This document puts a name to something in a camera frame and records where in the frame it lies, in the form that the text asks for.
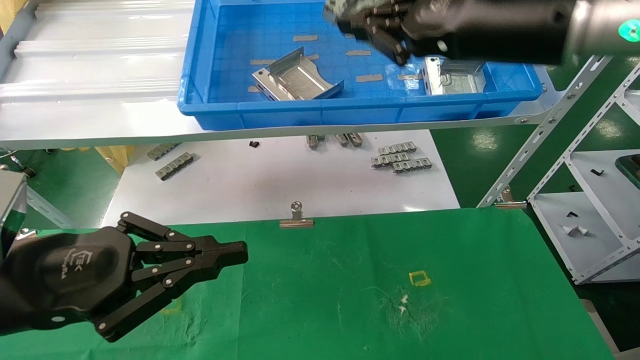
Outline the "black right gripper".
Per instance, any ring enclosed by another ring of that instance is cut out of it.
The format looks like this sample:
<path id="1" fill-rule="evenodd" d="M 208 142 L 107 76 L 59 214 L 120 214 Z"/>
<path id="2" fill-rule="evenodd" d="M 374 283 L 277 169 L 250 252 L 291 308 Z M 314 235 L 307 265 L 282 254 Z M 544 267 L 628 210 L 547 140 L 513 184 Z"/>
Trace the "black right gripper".
<path id="1" fill-rule="evenodd" d="M 338 29 L 398 66 L 416 57 L 558 65 L 573 0 L 375 0 Z M 402 21 L 405 17 L 405 35 Z"/>

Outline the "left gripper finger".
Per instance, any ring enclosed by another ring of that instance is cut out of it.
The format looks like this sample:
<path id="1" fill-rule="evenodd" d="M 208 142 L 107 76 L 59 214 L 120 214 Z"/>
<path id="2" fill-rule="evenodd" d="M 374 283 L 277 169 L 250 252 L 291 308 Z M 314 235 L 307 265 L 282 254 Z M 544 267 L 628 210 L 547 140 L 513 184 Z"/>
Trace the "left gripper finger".
<path id="1" fill-rule="evenodd" d="M 218 260 L 222 265 L 240 265 L 249 260 L 244 241 L 220 243 L 212 235 L 191 237 L 132 212 L 120 216 L 118 230 L 142 239 L 135 246 L 135 256 L 149 265 L 197 256 L 205 265 L 214 265 Z"/>

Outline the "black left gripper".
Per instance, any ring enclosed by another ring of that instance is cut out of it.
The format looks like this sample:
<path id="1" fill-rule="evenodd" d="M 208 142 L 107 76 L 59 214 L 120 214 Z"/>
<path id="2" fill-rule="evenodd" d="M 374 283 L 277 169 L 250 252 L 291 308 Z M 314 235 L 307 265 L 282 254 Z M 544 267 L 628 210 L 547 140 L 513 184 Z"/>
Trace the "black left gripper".
<path id="1" fill-rule="evenodd" d="M 1 333 L 91 322 L 113 343 L 193 285 L 249 260 L 247 251 L 202 251 L 133 271 L 134 250 L 115 227 L 14 242 L 1 262 Z"/>

